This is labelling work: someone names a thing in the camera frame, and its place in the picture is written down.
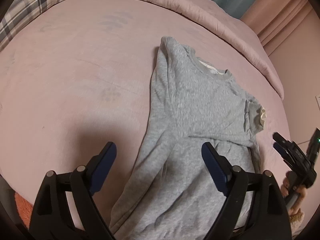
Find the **person's right hand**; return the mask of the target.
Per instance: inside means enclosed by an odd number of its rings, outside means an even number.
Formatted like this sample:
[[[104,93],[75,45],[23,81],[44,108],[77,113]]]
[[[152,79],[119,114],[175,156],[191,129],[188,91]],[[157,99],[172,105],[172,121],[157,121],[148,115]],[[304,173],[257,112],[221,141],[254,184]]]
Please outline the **person's right hand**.
[[[283,197],[286,197],[289,195],[289,187],[290,187],[289,174],[290,174],[290,171],[287,171],[285,178],[283,179],[283,183],[280,187],[280,191]],[[296,192],[299,194],[299,197],[295,201],[295,203],[292,205],[292,207],[288,209],[289,216],[296,215],[297,213],[299,213],[302,202],[307,195],[307,188],[304,185],[300,185],[298,188],[296,188]]]

